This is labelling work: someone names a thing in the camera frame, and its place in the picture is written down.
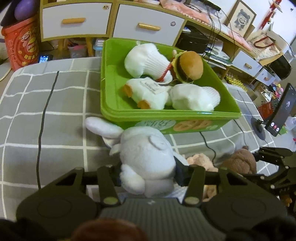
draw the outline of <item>cartoon drawing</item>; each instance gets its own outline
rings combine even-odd
[[[251,16],[248,15],[243,9],[237,15],[237,19],[235,20],[235,27],[238,28],[240,31],[248,24]]]
[[[23,46],[24,48],[27,46],[27,43],[28,43],[28,41],[29,41],[31,35],[32,35],[32,32],[31,32],[31,31],[28,31],[28,32],[26,32],[26,33],[22,36],[22,38],[21,38],[21,42],[23,43],[22,46]]]

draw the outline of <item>pink plush toy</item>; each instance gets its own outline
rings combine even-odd
[[[193,157],[187,158],[187,162],[189,165],[198,165],[205,168],[208,172],[218,172],[218,168],[214,167],[211,160],[203,153],[196,154]],[[205,185],[203,191],[203,202],[208,202],[212,197],[217,195],[217,187],[216,185]]]

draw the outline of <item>black cable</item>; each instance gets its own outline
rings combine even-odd
[[[194,5],[190,4],[190,3],[189,4],[184,3],[184,5],[187,6],[187,7],[190,7],[191,9],[193,9],[193,10],[195,10],[197,12],[202,12],[198,7],[196,7],[196,6],[194,6]]]
[[[206,8],[207,8],[207,14],[208,14],[208,16],[209,16],[209,18],[210,18],[210,20],[211,20],[211,23],[212,23],[213,41],[212,41],[212,43],[211,43],[211,47],[210,47],[210,49],[211,49],[212,46],[215,45],[215,41],[216,41],[216,38],[214,37],[214,36],[215,36],[215,29],[216,29],[216,28],[215,28],[214,20],[213,20],[212,17],[211,17],[211,13],[210,13],[209,6],[206,6]]]
[[[54,50],[54,46],[52,46],[52,44],[50,43],[50,41],[46,41],[46,43],[48,43],[50,45],[50,47],[52,47],[51,50],[43,50],[43,51],[53,51]]]
[[[213,41],[214,41],[214,40],[211,40],[211,38],[212,38],[212,34],[215,33],[215,24],[214,24],[214,22],[213,22],[212,17],[210,16],[209,7],[206,6],[206,8],[207,8],[207,13],[208,13],[209,18],[210,18],[211,23],[212,23],[212,26],[211,26],[211,32],[210,32],[210,36],[209,36],[209,42],[207,43],[207,48],[208,48],[208,45],[210,44],[210,42],[212,41],[212,43],[211,43],[211,46],[212,46]],[[205,52],[203,53],[202,57],[204,58],[204,57],[206,56],[206,54],[207,54],[207,52],[205,51]]]
[[[218,33],[216,34],[216,36],[215,36],[214,39],[213,39],[213,44],[211,45],[210,49],[214,48],[215,43],[216,43],[217,36],[219,36],[219,34],[221,33],[221,28],[222,28],[222,26],[221,26],[221,22],[220,22],[220,19],[219,19],[219,16],[218,16],[218,12],[216,11],[216,13],[217,13],[217,18],[218,18],[218,21],[219,21],[219,24],[220,24],[220,28],[219,28]]]
[[[242,100],[243,100],[243,102],[244,102],[245,106],[248,108],[248,110],[249,110],[249,112],[250,112],[251,116],[252,116],[252,117],[254,117],[254,116],[253,116],[253,114],[252,114],[252,112],[250,111],[249,107],[247,106],[247,104],[246,104],[246,102],[245,102],[244,98],[243,98],[243,97],[242,97],[242,95],[240,94],[240,92],[239,92],[239,91],[237,91],[237,92],[238,92],[238,93],[239,93],[239,95],[241,96],[241,98],[242,98]]]
[[[205,145],[206,145],[206,147],[207,147],[207,148],[209,148],[210,150],[212,150],[212,151],[214,152],[214,157],[213,157],[213,159],[212,159],[212,162],[214,162],[214,159],[215,159],[215,158],[216,158],[216,156],[217,156],[217,154],[216,154],[215,150],[214,150],[214,149],[212,149],[211,147],[209,147],[209,146],[207,145],[207,141],[206,141],[206,139],[205,139],[204,135],[202,134],[202,132],[200,132],[200,135],[201,135],[201,136],[202,136],[202,138],[204,139],[204,142],[205,142]]]
[[[269,145],[268,145],[267,141],[266,141],[266,140],[264,140],[264,141],[265,141],[265,143],[267,144],[267,147],[269,147]]]
[[[41,189],[40,176],[39,176],[39,162],[40,162],[40,155],[41,155],[41,137],[42,137],[42,133],[43,133],[43,129],[44,129],[45,112],[46,112],[47,106],[49,104],[50,98],[52,96],[52,93],[54,91],[54,87],[56,85],[58,76],[59,76],[59,71],[57,72],[56,78],[55,78],[54,83],[52,85],[52,89],[50,91],[50,94],[48,96],[47,102],[45,104],[45,107],[44,107],[44,110],[42,113],[41,128],[40,128],[40,133],[39,133],[39,137],[38,137],[38,155],[37,155],[37,164],[36,164],[36,175],[37,175],[38,189]]]
[[[229,17],[226,15],[226,13],[223,11],[223,9],[221,9],[221,11],[224,13],[224,15],[226,16],[228,22],[229,22],[229,26],[230,26],[230,30],[231,30],[231,34],[232,34],[232,38],[233,38],[233,44],[234,44],[234,53],[233,53],[233,59],[231,60],[231,62],[234,60],[234,55],[235,55],[235,52],[236,52],[236,45],[235,45],[235,39],[234,39],[234,34],[233,34],[233,31],[232,31],[232,27],[231,27],[231,23],[230,23],[230,19]]]
[[[247,146],[247,142],[246,142],[246,137],[245,137],[245,134],[244,134],[244,131],[242,130],[242,128],[240,127],[240,125],[237,123],[236,120],[234,120],[234,122],[237,124],[237,126],[240,128],[240,130],[242,131],[243,135],[244,135],[244,144]]]

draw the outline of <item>wall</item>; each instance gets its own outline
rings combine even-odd
[[[296,41],[291,45],[294,52],[296,52]],[[283,88],[286,87],[287,83],[291,83],[294,88],[296,88],[296,60],[293,60],[291,63],[292,71],[290,75],[281,81],[281,85]]]
[[[0,22],[2,21],[4,15],[6,14],[6,11],[10,5],[8,5],[1,13],[0,13]],[[4,38],[1,34],[2,26],[0,26],[0,38]],[[4,59],[7,58],[7,52],[6,52],[6,47],[5,43],[0,43],[0,58]]]
[[[229,14],[231,9],[237,0],[210,0],[212,3],[221,7],[226,14]],[[256,29],[260,26],[262,20],[265,18],[267,11],[270,7],[270,0],[243,0],[256,14],[256,18],[253,25]],[[282,0],[281,8],[283,13],[277,10],[274,17],[274,28],[273,31],[284,38],[288,43],[294,39],[296,35],[296,7],[289,0]]]

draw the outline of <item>purple ball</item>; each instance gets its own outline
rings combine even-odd
[[[15,18],[24,21],[33,17],[39,8],[40,0],[21,0],[15,8]]]

